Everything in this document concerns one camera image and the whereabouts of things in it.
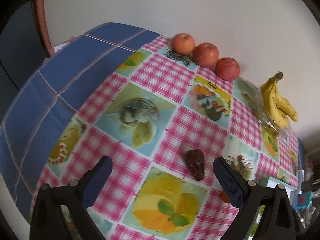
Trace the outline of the teal box red label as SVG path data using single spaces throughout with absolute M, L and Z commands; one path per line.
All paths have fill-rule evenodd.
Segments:
M 305 209 L 312 202 L 312 192 L 304 192 L 297 195 L 297 209 Z

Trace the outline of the yellow banana bunch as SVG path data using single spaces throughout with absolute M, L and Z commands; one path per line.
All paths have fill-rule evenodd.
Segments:
M 282 72 L 277 72 L 260 86 L 264 106 L 272 120 L 281 128 L 287 128 L 290 119 L 298 121 L 298 113 L 291 103 L 278 92 L 278 82 L 283 78 Z

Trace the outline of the left red apple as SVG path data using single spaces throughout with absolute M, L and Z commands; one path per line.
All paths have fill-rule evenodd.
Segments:
M 195 48 L 194 38 L 186 33 L 179 33 L 171 40 L 171 48 L 181 55 L 189 55 Z

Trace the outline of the pink checkered fruit tablecloth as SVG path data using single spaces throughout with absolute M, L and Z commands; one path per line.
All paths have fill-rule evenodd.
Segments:
M 123 62 L 120 88 L 99 108 L 80 108 L 43 168 L 42 184 L 66 186 L 103 156 L 112 172 L 86 209 L 104 239 L 220 239 L 239 209 L 220 199 L 213 162 L 223 157 L 245 180 L 276 178 L 297 188 L 298 140 L 274 137 L 253 113 L 256 90 L 242 78 L 225 81 L 176 54 L 157 37 Z M 204 178 L 184 162 L 204 154 Z

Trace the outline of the red apple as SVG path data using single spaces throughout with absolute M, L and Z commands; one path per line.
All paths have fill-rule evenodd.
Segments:
M 240 65 L 236 59 L 224 57 L 217 62 L 215 74 L 225 81 L 234 81 L 240 75 Z
M 171 40 L 171 48 L 181 55 L 189 55 L 195 48 L 194 38 L 186 33 L 179 33 Z
M 199 44 L 192 53 L 192 60 L 200 67 L 213 67 L 219 60 L 219 50 L 212 43 Z

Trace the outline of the orange tangerine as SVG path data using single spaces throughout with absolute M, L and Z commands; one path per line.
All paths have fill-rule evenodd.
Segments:
M 231 203 L 231 201 L 229 200 L 229 198 L 228 198 L 227 194 L 225 193 L 225 191 L 222 191 L 220 193 L 220 199 L 226 204 L 230 204 Z

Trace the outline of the middle red apple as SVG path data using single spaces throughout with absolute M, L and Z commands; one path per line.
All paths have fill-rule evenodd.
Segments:
M 212 43 L 199 44 L 192 53 L 192 60 L 200 67 L 213 67 L 219 60 L 219 50 Z

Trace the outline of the clear plastic container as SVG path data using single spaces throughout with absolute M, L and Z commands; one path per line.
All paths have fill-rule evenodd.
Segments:
M 260 122 L 262 128 L 269 131 L 274 137 L 287 138 L 293 135 L 293 129 L 289 124 L 287 127 L 280 127 L 269 115 L 263 103 L 263 96 L 259 89 L 256 90 L 254 96 L 253 113 Z

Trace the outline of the dark brown avocado left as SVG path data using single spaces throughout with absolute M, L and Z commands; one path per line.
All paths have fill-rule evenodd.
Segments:
M 186 152 L 184 162 L 196 181 L 201 181 L 204 178 L 204 154 L 201 150 L 194 149 Z

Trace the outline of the blue plaid cloth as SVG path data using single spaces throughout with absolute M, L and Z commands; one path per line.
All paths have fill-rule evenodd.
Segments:
M 109 22 L 80 35 L 26 81 L 1 122 L 1 175 L 11 195 L 31 195 L 63 129 L 80 108 L 99 108 L 121 86 L 111 75 L 158 34 Z

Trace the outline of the white tray teal rim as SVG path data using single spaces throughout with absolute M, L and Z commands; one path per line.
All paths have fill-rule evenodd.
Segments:
M 294 187 L 292 187 L 289 184 L 287 184 L 287 183 L 285 183 L 283 181 L 280 181 L 280 180 L 278 180 L 276 178 L 269 177 L 269 178 L 261 178 L 259 180 L 259 186 L 274 188 L 278 184 L 283 184 L 284 185 L 285 190 L 286 190 L 287 195 L 288 195 L 289 198 L 291 198 L 292 196 L 294 196 L 294 194 L 297 193 L 297 190 Z

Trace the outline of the right red apple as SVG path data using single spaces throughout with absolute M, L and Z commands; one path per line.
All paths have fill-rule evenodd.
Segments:
M 224 57 L 217 62 L 215 74 L 225 81 L 234 81 L 240 75 L 240 65 L 236 59 Z

